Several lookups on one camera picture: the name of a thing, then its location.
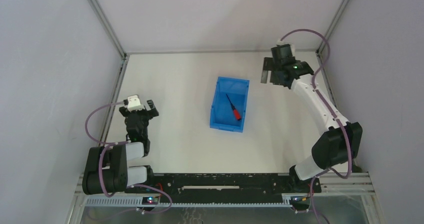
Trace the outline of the red black screwdriver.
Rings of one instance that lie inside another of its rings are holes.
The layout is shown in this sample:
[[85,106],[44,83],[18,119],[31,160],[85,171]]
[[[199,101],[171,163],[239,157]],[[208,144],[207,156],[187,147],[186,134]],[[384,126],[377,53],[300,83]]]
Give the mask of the red black screwdriver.
[[237,121],[241,121],[242,120],[242,116],[240,115],[240,113],[238,112],[238,110],[236,109],[236,107],[231,102],[229,96],[226,95],[226,97],[227,97],[227,99],[228,99],[228,101],[230,103],[230,106],[231,106],[232,112],[234,114],[234,117],[236,118]]

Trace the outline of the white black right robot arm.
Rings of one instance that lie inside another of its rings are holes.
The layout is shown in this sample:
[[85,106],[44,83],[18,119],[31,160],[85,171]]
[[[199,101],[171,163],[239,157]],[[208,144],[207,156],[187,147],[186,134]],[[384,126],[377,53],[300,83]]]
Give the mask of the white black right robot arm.
[[342,115],[315,83],[315,75],[307,62],[290,60],[278,64],[264,58],[262,83],[270,82],[293,91],[307,106],[320,133],[311,154],[289,170],[295,184],[304,183],[327,171],[346,179],[353,171],[363,129]]

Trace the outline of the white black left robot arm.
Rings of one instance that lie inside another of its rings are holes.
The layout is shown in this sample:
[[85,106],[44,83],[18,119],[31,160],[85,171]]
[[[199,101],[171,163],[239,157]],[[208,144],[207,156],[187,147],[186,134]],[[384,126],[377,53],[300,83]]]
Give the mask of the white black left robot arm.
[[218,77],[216,60],[143,58],[126,73],[138,95],[117,102],[122,142],[91,148],[83,176],[88,195],[138,193],[142,188],[175,193],[185,186],[234,187],[267,193],[272,174],[260,166],[264,143],[244,133],[250,82]]

